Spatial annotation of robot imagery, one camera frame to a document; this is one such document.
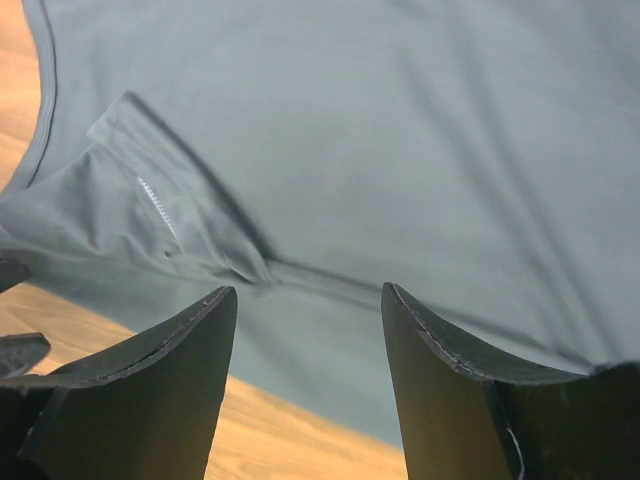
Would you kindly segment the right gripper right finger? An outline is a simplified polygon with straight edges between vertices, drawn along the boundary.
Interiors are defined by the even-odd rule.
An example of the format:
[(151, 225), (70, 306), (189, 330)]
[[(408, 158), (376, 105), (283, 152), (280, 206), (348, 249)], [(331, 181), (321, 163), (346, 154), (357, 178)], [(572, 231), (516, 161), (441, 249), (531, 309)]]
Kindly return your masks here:
[(382, 322), (412, 479), (635, 479), (639, 367), (583, 376), (500, 350), (388, 283)]

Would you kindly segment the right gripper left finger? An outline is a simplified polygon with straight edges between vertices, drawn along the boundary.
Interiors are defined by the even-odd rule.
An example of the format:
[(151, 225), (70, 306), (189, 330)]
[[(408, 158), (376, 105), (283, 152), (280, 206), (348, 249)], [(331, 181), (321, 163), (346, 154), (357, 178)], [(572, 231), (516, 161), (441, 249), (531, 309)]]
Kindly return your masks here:
[(47, 375), (2, 380), (2, 478), (203, 478), (236, 315), (223, 287)]

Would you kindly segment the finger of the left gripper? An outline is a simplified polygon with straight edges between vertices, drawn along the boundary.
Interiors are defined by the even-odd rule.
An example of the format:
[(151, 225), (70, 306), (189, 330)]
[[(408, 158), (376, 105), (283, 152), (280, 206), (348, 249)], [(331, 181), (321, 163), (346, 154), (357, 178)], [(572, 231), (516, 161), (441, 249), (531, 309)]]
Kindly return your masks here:
[(20, 261), (0, 260), (0, 291), (7, 291), (31, 278), (31, 271)]
[(50, 352), (51, 344), (39, 332), (0, 338), (0, 376), (13, 378), (31, 370)]

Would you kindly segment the grey t shirt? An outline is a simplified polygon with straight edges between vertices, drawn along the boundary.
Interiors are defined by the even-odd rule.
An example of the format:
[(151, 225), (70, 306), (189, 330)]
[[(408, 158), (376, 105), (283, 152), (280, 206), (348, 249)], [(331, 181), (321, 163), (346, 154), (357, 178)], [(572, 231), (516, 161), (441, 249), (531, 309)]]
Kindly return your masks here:
[(224, 286), (231, 373), (395, 444), (394, 282), (588, 374), (639, 357), (635, 1), (28, 1), (1, 196), (33, 282), (144, 330)]

